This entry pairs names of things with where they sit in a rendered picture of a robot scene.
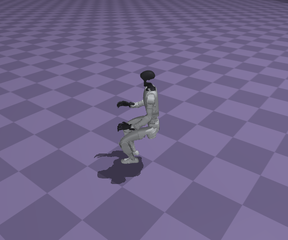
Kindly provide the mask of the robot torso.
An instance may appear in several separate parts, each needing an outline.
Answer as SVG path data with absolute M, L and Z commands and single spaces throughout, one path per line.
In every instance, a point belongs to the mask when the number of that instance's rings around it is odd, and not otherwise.
M 154 86 L 155 87 L 155 86 Z M 154 95 L 155 98 L 155 103 L 153 106 L 153 114 L 152 114 L 152 119 L 150 122 L 148 122 L 148 126 L 149 127 L 153 127 L 153 128 L 157 128 L 157 132 L 160 129 L 160 123 L 159 123 L 159 105 L 158 105 L 158 93 L 157 93 L 157 88 L 154 91 L 151 91 L 150 88 L 148 88 L 149 91 L 146 91 L 147 86 L 144 89 L 144 94 L 143 94 L 143 101 L 144 101 L 144 105 L 145 105 L 145 109 L 146 109 L 146 98 L 149 94 Z

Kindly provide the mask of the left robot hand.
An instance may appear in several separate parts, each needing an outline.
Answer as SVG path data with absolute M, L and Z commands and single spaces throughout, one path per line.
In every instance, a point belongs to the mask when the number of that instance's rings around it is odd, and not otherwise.
M 129 130 L 132 130 L 132 131 L 134 131 L 135 129 L 134 128 L 131 128 L 131 125 L 132 124 L 128 124 L 128 123 L 126 123 L 126 122 L 122 122 L 122 123 L 120 123 L 119 125 L 118 125 L 118 131 L 119 130 L 127 130 L 127 129 L 129 129 Z

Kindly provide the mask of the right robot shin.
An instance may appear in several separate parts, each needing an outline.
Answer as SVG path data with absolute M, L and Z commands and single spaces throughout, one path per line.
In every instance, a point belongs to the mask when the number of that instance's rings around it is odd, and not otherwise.
M 128 133 L 132 132 L 132 130 L 131 130 L 130 132 L 125 132 L 125 131 L 123 130 L 123 132 L 124 132 L 124 135 L 127 135 Z M 136 149 L 135 149 L 134 141 L 130 141 L 130 144 L 131 144 L 131 147 L 132 147 L 133 152 L 135 152 Z

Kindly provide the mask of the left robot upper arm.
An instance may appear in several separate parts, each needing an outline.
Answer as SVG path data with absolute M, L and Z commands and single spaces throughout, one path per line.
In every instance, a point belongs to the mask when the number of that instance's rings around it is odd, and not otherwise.
M 152 114 L 153 114 L 153 106 L 155 103 L 155 98 L 153 94 L 149 94 L 146 98 L 146 112 L 147 114 L 145 115 L 145 117 L 149 117 L 149 122 L 152 119 Z

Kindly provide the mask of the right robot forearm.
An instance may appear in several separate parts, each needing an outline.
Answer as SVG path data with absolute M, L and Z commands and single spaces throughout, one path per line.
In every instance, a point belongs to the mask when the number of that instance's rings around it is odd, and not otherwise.
M 131 108 L 139 108 L 141 106 L 144 106 L 144 101 L 143 100 L 139 101 L 139 102 L 135 102 L 135 105 L 130 105 Z

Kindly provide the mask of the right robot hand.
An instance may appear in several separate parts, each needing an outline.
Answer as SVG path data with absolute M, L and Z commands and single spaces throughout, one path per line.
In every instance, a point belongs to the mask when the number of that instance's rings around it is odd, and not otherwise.
M 133 103 L 133 102 L 127 102 L 127 101 L 119 101 L 118 103 L 117 103 L 117 107 L 119 108 L 120 106 L 129 106 L 130 107 L 130 105 L 135 105 L 135 103 Z

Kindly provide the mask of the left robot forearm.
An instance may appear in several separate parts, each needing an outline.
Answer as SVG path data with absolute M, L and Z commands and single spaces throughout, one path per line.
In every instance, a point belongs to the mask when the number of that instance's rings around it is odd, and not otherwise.
M 149 122 L 149 117 L 145 116 L 143 119 L 141 119 L 139 122 L 132 124 L 131 128 L 138 130 L 140 129 L 142 126 L 145 126 L 148 122 Z

